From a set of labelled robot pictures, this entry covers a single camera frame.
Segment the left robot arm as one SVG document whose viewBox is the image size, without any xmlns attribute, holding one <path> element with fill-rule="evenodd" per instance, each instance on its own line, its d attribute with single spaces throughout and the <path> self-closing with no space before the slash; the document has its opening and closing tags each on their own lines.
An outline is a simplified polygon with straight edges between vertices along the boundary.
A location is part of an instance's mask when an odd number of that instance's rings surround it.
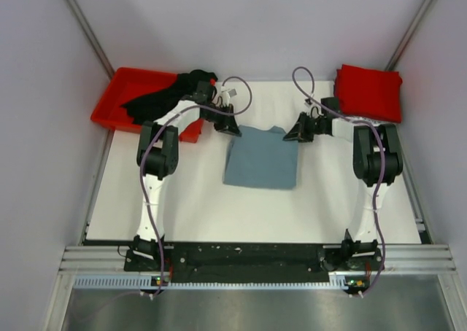
<svg viewBox="0 0 467 331">
<path fill-rule="evenodd" d="M 162 117 L 142 125 L 136 162 L 142 188 L 142 213 L 131 250 L 150 270 L 165 263 L 163 250 L 163 202 L 168 177 L 179 162 L 181 132 L 197 120 L 211 122 L 215 130 L 231 136 L 240 136 L 231 99 L 237 95 L 233 88 L 222 86 L 216 93 L 210 82 L 199 82 L 194 93 L 185 94 L 177 105 Z"/>
</svg>

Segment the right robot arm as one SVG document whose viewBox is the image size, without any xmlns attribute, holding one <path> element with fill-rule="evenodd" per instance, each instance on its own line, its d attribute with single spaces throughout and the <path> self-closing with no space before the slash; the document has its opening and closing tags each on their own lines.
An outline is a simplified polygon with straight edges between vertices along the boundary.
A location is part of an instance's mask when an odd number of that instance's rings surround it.
<svg viewBox="0 0 467 331">
<path fill-rule="evenodd" d="M 404 168 L 396 126 L 346 117 L 335 97 L 323 98 L 318 105 L 321 113 L 300 113 L 283 140 L 307 143 L 315 136 L 326 135 L 348 141 L 352 144 L 352 169 L 358 180 L 354 214 L 339 252 L 327 253 L 322 263 L 332 269 L 344 265 L 356 270 L 365 264 L 379 268 L 385 258 L 385 248 L 378 247 L 385 244 L 379 210 L 390 185 Z"/>
</svg>

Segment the red plastic bin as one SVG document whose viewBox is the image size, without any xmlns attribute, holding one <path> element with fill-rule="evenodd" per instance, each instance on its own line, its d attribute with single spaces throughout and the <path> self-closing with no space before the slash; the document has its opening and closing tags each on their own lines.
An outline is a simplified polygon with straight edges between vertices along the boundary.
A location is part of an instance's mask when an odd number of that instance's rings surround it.
<svg viewBox="0 0 467 331">
<path fill-rule="evenodd" d="M 133 124 L 133 119 L 121 105 L 138 96 L 169 87 L 177 75 L 146 69 L 119 68 L 100 97 L 90 119 L 113 131 L 139 133 L 141 125 Z"/>
</svg>

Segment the blue grey t shirt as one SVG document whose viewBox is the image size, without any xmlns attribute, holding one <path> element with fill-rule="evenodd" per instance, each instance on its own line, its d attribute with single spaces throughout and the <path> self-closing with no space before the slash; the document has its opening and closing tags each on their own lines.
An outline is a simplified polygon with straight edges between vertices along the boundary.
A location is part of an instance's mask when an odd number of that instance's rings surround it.
<svg viewBox="0 0 467 331">
<path fill-rule="evenodd" d="M 285 131 L 277 126 L 261 130 L 242 125 L 239 130 L 242 135 L 232 138 L 227 147 L 223 183 L 253 189 L 294 189 L 298 142 L 285 141 Z"/>
</svg>

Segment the red t shirt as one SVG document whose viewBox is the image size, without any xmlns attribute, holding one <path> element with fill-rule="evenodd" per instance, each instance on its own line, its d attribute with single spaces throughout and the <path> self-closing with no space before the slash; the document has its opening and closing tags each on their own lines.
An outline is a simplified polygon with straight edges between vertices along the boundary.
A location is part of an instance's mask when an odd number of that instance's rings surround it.
<svg viewBox="0 0 467 331">
<path fill-rule="evenodd" d="M 334 95 L 345 115 L 400 123 L 402 83 L 397 71 L 379 71 L 344 64 L 336 70 Z"/>
</svg>

